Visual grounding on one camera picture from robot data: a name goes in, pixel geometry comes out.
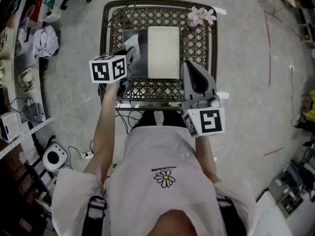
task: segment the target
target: person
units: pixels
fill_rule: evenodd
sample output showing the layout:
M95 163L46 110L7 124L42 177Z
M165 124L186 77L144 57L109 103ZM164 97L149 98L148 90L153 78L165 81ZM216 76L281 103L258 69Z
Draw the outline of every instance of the person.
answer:
M175 111L163 112L163 126L145 111L126 138L123 160L105 181L113 161L118 87L107 85L94 157L84 172L59 172L52 198L58 235L82 235L90 198L99 190L107 203L101 235L252 235L257 207L251 187L243 179L220 180L209 139L192 139ZM93 228L90 235L97 235Z

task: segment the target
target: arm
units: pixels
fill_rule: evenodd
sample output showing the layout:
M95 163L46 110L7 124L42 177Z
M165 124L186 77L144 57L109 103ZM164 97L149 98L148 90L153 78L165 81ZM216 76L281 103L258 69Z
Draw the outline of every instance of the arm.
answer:
M96 175L100 170L104 183L113 162L115 142L115 111L119 82L108 84L94 134L94 156L85 168L85 173Z
M198 137L196 141L196 157L202 168L203 173L212 183L219 182L217 177L216 163L213 158L211 146L208 137Z

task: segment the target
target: yellow object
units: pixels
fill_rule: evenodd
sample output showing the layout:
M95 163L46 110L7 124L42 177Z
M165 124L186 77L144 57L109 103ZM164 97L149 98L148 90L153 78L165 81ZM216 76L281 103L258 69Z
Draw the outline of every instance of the yellow object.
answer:
M310 97L312 98L312 101L313 101L312 109L309 112L303 113L303 114L305 115L306 120L315 122L315 91L314 90L310 92Z

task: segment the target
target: pink flower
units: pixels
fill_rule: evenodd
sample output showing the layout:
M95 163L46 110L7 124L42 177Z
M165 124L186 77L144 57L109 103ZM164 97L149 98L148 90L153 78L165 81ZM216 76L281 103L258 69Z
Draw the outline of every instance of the pink flower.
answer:
M205 15L205 18L208 20L210 25L213 25L213 21L217 20L217 17L215 15L213 15L214 10L211 9L208 11L208 13Z
M192 12L188 14L188 18L193 21L193 26L203 25L203 19L207 14L207 10L205 8L200 8L199 10L194 6L191 8Z

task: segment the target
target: concrete floor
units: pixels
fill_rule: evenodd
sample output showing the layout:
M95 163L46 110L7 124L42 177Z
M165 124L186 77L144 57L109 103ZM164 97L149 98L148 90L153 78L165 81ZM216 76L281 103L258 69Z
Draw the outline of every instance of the concrete floor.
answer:
M48 114L54 122L43 129L40 139L56 134L66 149L74 146L88 151L100 111L97 85L91 83L88 61L99 53L103 7L111 0L70 0L63 12L61 47L51 58L44 79ZM290 120L293 73L294 109L306 80L313 75L310 49L285 25L295 31L297 22L287 9L277 16L267 16L271 39L271 86L269 80L269 46L263 10L272 12L270 1L257 0L190 0L226 9L218 15L218 91L229 92L224 100L226 132L210 138L221 178L244 177L256 195L295 154L307 134L294 129ZM122 158L125 128L116 118L114 161ZM265 153L284 147L281 151ZM70 151L76 168L80 157ZM78 170L83 170L82 161Z

